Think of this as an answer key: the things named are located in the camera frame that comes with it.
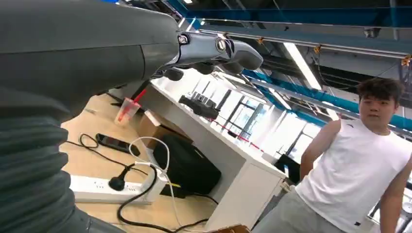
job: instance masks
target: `wooden desk surface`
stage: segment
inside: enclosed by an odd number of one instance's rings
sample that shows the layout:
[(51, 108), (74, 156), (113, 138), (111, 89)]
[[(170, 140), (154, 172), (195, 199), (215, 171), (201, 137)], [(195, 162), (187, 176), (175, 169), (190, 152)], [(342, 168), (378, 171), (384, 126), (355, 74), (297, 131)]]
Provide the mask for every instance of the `wooden desk surface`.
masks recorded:
[[(115, 125), (113, 119), (119, 109), (118, 107), (111, 106), (111, 102), (113, 102), (113, 100), (107, 95), (92, 97), (85, 107), (85, 110), (83, 110), (78, 117), (65, 122), (62, 127), (69, 131), (69, 141), (78, 143), (78, 138), (82, 133), (86, 133), (92, 137), (97, 133), (102, 133), (126, 142), (131, 142), (136, 139), (138, 134), (135, 129), (138, 123), (138, 117), (133, 119), (133, 122), (126, 127)], [(137, 143), (137, 147), (141, 153), (140, 158), (147, 160), (143, 143)], [(118, 176), (123, 169), (122, 166), (105, 160), (99, 155), (75, 145), (65, 143), (60, 149), (69, 155), (69, 162), (64, 166), (63, 170), (73, 175), (110, 179), (113, 176)], [(135, 161), (130, 154), (103, 146), (99, 146), (97, 151), (124, 164), (132, 164)], [(146, 172), (150, 170), (150, 168), (144, 166), (138, 168)], [(126, 176), (127, 181), (137, 183), (142, 182), (145, 178), (146, 176), (144, 174), (137, 171), (131, 171)], [(185, 199), (175, 200), (179, 219), (182, 224), (190, 224), (200, 219), (208, 218), (216, 207), (213, 202), (202, 197), (186, 197)], [(126, 232), (159, 232), (155, 229), (135, 227), (121, 223), (116, 217), (116, 211), (119, 207), (118, 204), (77, 203), (77, 206), (89, 215), (116, 225)], [(129, 204), (123, 209), (123, 216), (131, 221), (152, 223), (168, 229), (178, 227), (172, 208), (172, 199), (162, 195), (160, 195), (152, 205)]]

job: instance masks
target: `white sleeveless shirt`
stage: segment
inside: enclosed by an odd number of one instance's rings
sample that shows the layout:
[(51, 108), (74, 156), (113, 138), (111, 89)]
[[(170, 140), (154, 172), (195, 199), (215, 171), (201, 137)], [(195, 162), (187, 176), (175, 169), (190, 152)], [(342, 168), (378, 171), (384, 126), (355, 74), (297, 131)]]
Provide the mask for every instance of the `white sleeveless shirt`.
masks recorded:
[(335, 140), (296, 192), (330, 223), (355, 232), (411, 153), (412, 143), (393, 132), (380, 136), (361, 120), (341, 120)]

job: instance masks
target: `man's arm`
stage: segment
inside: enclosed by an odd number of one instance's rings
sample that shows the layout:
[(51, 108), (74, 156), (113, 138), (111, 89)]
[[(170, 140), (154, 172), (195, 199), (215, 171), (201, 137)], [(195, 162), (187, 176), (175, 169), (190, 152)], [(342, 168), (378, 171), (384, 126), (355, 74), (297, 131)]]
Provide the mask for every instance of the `man's arm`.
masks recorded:
[(331, 121), (325, 125), (306, 148), (300, 163), (300, 180), (313, 169), (313, 162), (332, 144), (336, 134), (341, 130), (341, 121)]
[(392, 180), (380, 199), (380, 232), (395, 233), (402, 208), (403, 191), (412, 170), (412, 157), (403, 170)]

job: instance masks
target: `smartphone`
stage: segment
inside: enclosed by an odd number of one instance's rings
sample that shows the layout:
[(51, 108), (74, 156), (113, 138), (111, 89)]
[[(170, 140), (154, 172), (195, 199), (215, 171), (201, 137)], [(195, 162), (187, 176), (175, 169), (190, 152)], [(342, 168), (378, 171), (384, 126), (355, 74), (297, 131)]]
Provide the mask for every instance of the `smartphone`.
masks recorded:
[[(105, 147), (109, 147), (118, 151), (122, 151), (125, 153), (129, 153), (129, 143), (120, 141), (118, 139), (103, 135), (103, 134), (96, 134), (97, 143), (103, 145)], [(132, 145), (132, 152), (135, 156), (140, 155), (140, 151), (137, 149), (135, 145)]]

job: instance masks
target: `power strip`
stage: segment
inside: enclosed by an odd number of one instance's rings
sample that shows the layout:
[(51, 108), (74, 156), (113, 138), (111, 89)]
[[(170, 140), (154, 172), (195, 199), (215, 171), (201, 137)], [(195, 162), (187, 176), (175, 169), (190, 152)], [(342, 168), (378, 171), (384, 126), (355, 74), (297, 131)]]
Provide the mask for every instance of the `power strip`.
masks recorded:
[[(76, 202), (100, 202), (100, 203), (123, 203), (146, 190), (153, 181), (154, 173), (149, 173), (144, 183), (126, 182), (124, 190), (116, 191), (109, 186), (109, 180), (87, 176), (71, 175), (70, 189), (74, 192)], [(167, 183), (162, 175), (157, 176), (157, 181), (151, 191), (132, 203), (151, 204), (160, 195)]]

